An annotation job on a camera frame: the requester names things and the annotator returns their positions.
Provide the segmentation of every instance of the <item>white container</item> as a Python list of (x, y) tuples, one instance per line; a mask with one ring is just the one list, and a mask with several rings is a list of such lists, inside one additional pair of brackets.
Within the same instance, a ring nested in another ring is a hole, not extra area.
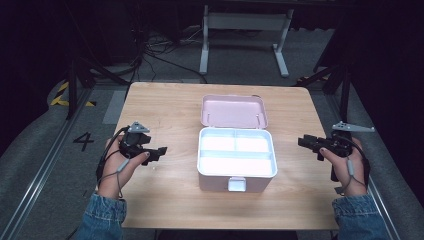
[(207, 95), (203, 98), (197, 169), (206, 191), (262, 192), (277, 174), (262, 99)]

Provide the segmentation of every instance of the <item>box latch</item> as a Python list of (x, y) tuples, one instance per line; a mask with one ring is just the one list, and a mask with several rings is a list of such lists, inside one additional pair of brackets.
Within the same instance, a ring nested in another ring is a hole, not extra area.
[(245, 192), (246, 179), (244, 177), (231, 177), (228, 180), (228, 191), (230, 192)]

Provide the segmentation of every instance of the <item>denim sleeve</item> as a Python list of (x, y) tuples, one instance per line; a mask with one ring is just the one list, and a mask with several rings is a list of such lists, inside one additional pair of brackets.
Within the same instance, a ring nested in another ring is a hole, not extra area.
[(76, 239), (122, 239), (121, 224), (127, 214), (124, 200), (93, 194), (83, 215)]
[(333, 201), (340, 240), (389, 239), (374, 200), (370, 195), (350, 196)]

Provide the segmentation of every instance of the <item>pink container lid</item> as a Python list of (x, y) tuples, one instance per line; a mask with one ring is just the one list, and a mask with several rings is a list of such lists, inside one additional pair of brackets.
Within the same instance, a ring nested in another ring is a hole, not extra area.
[(201, 122), (208, 127), (264, 129), (268, 126), (259, 96), (206, 95)]

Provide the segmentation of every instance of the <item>wooden table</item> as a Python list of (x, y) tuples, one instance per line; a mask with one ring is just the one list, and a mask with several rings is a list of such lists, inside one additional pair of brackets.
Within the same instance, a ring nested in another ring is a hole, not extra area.
[[(278, 173), (262, 193), (199, 188), (197, 151), (202, 98), (207, 94), (261, 96)], [(150, 128), (146, 148), (168, 147), (159, 162), (136, 169), (123, 189), (123, 224), (153, 229), (337, 229), (331, 202), (338, 195), (329, 162), (297, 145), (303, 134), (325, 136), (304, 88), (134, 83), (117, 130), (139, 121)]]

